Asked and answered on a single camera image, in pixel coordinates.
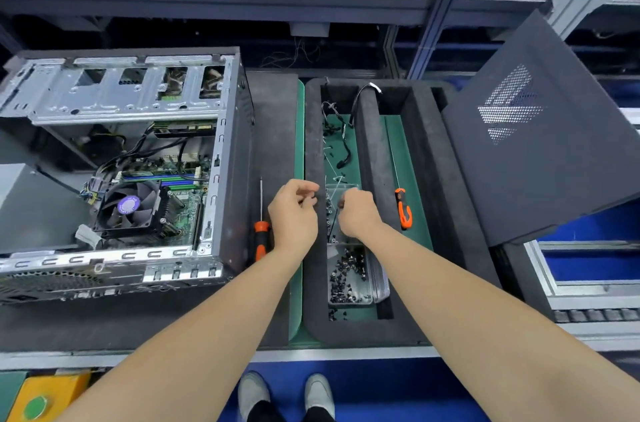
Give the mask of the person's right hand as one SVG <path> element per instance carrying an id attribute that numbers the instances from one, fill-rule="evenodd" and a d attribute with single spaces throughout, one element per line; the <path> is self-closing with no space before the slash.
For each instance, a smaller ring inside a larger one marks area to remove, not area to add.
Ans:
<path id="1" fill-rule="evenodd" d="M 371 192 L 365 191 L 365 208 L 361 212 L 344 212 L 340 209 L 338 215 L 340 230 L 346 236 L 356 238 L 362 243 L 377 233 L 383 221 L 374 203 Z"/>

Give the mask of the person's left hand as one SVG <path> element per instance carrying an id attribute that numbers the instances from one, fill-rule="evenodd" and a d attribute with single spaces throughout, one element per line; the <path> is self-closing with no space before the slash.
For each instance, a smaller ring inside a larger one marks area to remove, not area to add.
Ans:
<path id="1" fill-rule="evenodd" d="M 318 236 L 315 207 L 302 208 L 294 199 L 292 180 L 280 187 L 268 212 L 274 237 L 274 250 L 300 262 Z"/>

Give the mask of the person's right forearm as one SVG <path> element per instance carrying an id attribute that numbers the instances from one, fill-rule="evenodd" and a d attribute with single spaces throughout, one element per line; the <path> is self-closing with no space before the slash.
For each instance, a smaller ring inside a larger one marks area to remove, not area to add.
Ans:
<path id="1" fill-rule="evenodd" d="M 492 422 L 640 422 L 640 382 L 545 316 L 382 222 L 349 231 Z"/>

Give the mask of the person's left forearm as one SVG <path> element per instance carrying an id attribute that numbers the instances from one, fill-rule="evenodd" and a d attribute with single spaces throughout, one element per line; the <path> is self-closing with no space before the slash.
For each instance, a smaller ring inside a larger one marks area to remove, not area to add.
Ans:
<path id="1" fill-rule="evenodd" d="M 128 356 L 56 422 L 215 422 L 300 263 L 273 250 Z"/>

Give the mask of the flat black foam mat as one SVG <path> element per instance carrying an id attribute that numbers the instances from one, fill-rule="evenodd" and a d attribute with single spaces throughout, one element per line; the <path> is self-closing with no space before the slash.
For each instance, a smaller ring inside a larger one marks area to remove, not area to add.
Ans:
<path id="1" fill-rule="evenodd" d="M 268 203 L 296 175 L 298 99 L 303 84 L 289 72 L 248 71 L 255 105 L 254 162 Z M 0 307 L 0 356 L 54 359 L 138 348 L 219 289 L 218 286 L 109 295 L 86 300 Z"/>

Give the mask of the long orange black screwdriver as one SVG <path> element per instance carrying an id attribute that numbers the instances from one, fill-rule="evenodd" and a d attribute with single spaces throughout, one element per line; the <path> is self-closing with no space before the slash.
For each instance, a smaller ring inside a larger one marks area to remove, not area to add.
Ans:
<path id="1" fill-rule="evenodd" d="M 268 207 L 265 203 L 264 180 L 259 178 L 259 218 L 253 225 L 254 252 L 253 262 L 261 261 L 270 250 L 271 224 L 268 219 Z"/>

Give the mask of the pile of black screws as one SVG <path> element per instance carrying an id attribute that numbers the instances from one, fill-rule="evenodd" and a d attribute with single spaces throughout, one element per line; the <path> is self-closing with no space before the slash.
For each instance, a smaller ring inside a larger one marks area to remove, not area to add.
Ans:
<path id="1" fill-rule="evenodd" d="M 369 262 L 361 242 L 340 230 L 339 200 L 351 184 L 326 184 L 327 300 L 330 307 L 372 305 Z"/>

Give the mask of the black CPU cooler fan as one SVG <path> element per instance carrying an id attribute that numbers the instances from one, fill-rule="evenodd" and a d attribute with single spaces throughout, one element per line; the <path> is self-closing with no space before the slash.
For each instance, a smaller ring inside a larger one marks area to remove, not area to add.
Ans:
<path id="1" fill-rule="evenodd" d="M 109 188 L 92 230 L 105 239 L 159 234 L 166 216 L 169 188 L 160 181 L 122 182 Z"/>

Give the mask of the black perforated case side panel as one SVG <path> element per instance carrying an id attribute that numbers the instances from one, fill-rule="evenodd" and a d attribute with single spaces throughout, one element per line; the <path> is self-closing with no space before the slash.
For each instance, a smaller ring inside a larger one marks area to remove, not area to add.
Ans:
<path id="1" fill-rule="evenodd" d="M 490 247 L 640 198 L 640 134 L 539 11 L 442 117 Z"/>

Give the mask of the silver drive cage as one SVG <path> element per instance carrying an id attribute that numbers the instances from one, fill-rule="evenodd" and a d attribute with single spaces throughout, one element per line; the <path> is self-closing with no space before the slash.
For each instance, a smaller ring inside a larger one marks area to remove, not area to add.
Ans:
<path id="1" fill-rule="evenodd" d="M 35 126 L 190 121 L 224 116 L 239 52 L 18 58 L 0 118 Z"/>

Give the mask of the person's black trousers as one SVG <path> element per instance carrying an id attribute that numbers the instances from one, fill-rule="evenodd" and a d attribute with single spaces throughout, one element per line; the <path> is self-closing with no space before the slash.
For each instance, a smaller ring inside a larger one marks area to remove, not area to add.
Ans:
<path id="1" fill-rule="evenodd" d="M 278 408 L 267 400 L 257 402 L 244 422 L 287 422 Z M 322 407 L 309 408 L 300 422 L 335 422 L 335 418 Z"/>

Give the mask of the grey power supply unit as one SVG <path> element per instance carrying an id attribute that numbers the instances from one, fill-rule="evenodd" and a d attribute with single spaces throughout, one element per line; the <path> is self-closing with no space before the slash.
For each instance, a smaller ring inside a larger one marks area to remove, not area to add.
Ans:
<path id="1" fill-rule="evenodd" d="M 76 244 L 90 206 L 26 164 L 0 164 L 0 256 Z"/>

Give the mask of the grey roller conveyor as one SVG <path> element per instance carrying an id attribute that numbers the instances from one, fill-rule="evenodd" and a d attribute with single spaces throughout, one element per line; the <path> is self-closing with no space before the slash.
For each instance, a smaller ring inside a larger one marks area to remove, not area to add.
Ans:
<path id="1" fill-rule="evenodd" d="M 556 324 L 598 352 L 640 356 L 640 272 L 631 279 L 560 280 L 549 261 L 631 257 L 640 261 L 640 240 L 530 241 L 524 244 Z"/>

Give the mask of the yellow box with green button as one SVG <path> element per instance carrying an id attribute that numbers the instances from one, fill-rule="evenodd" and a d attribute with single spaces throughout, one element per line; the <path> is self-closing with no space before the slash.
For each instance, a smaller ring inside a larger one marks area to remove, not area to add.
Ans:
<path id="1" fill-rule="evenodd" d="M 5 422 L 55 422 L 87 390 L 91 377 L 90 371 L 28 377 Z"/>

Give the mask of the small grey box under rail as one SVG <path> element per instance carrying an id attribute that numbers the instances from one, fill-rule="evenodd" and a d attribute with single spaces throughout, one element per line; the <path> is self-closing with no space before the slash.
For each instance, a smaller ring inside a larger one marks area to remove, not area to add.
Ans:
<path id="1" fill-rule="evenodd" d="M 292 37 L 296 38 L 328 38 L 330 22 L 289 22 Z"/>

